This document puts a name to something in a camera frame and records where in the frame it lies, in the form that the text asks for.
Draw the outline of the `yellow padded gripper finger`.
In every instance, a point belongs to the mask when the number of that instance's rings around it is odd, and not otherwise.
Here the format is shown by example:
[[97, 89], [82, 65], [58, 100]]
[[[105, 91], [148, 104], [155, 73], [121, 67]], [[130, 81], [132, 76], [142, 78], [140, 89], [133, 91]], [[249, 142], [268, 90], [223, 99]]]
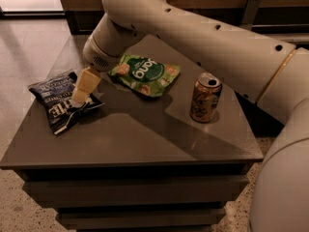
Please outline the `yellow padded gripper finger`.
[[71, 99], [75, 102], [84, 103], [98, 87], [101, 77], [98, 71], [92, 68], [84, 69], [77, 78]]

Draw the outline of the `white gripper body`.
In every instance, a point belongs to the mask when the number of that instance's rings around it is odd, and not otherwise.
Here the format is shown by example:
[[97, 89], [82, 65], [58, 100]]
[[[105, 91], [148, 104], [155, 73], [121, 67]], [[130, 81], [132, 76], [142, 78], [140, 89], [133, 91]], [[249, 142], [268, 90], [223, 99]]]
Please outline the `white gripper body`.
[[109, 72], [124, 53], [123, 39], [119, 34], [93, 33], [84, 45], [85, 62], [99, 72]]

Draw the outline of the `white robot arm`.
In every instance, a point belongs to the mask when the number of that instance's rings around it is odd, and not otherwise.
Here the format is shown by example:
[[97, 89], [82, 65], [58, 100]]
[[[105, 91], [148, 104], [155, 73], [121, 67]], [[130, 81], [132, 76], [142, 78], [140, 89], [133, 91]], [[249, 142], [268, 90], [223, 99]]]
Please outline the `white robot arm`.
[[110, 71], [153, 35], [257, 104], [284, 128], [255, 184], [248, 232], [309, 232], [309, 51], [166, 0], [101, 0], [104, 16], [86, 42], [87, 66]]

